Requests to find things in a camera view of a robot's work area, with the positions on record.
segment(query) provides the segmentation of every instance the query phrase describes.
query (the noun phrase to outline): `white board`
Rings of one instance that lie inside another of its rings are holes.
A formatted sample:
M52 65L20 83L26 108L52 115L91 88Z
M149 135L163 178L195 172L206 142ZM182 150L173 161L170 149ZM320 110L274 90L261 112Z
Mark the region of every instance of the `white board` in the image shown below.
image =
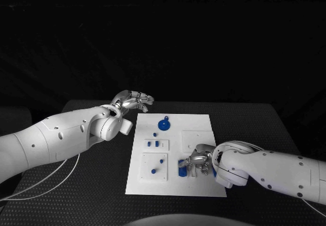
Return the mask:
M170 122L167 131L159 130L157 127L165 116ZM169 141L169 148L147 148L147 140L159 141L160 144ZM209 115L139 113L126 194L227 197L225 187L215 182L212 167L208 176L201 173L201 169L196 169L195 177L190 176L190 172L186 177L178 174L178 160L185 159L192 153L183 151L183 146L196 146L196 142L216 145Z

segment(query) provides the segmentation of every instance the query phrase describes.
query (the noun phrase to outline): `tabletop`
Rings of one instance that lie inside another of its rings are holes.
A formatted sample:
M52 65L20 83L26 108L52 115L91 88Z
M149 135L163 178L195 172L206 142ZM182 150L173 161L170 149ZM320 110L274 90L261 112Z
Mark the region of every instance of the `tabletop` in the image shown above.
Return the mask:
M64 111L110 103L104 100L72 100ZM216 144L242 140L267 150L300 154L274 108L268 104L159 102L149 113L209 114ZM139 110L126 115L134 125ZM225 217L254 225L326 225L323 218L294 197L267 190L251 178L247 186L227 189L228 198L126 195L134 127L110 142L95 144L81 154L77 169L65 183L43 196L10 201L0 225L111 225L163 214L190 213ZM72 157L55 175L16 198L49 190L68 175ZM39 166L25 173L16 191L33 185L61 162ZM326 206L312 203L326 212Z

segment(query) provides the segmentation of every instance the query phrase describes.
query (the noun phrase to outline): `black background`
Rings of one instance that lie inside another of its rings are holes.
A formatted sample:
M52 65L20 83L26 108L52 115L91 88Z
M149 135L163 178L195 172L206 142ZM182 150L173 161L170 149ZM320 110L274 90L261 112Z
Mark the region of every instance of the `black background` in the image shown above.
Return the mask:
M36 123L124 89L270 103L302 154L326 161L325 17L309 1L2 2L0 105Z

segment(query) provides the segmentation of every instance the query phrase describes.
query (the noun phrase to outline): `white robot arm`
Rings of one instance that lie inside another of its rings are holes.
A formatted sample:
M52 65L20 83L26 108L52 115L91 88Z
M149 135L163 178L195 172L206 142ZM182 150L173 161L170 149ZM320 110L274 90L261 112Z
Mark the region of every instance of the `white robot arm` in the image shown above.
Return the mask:
M326 162L253 147L241 141L199 144L179 166L212 163L215 181L227 188L245 186L251 176L268 190L326 205Z
M62 161L118 132L128 134L133 123L123 118L130 109L147 112L153 97L124 90L111 104L56 114L23 131L0 137L0 183L35 166Z

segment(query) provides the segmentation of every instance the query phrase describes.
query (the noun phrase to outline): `metal robot hand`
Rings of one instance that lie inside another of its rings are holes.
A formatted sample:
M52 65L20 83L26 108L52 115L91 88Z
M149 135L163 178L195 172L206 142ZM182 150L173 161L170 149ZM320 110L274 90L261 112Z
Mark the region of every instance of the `metal robot hand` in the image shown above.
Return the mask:
M183 166L196 166L201 169L202 174L208 175L209 165L212 163L212 151L215 146L199 144L193 150L192 155L185 159L179 164L179 167Z
M147 94L124 90L115 95L111 101L111 105L117 107L123 115L126 115L128 110L136 108L141 109L143 112L146 113L149 109L144 104L152 105L153 101L154 98Z

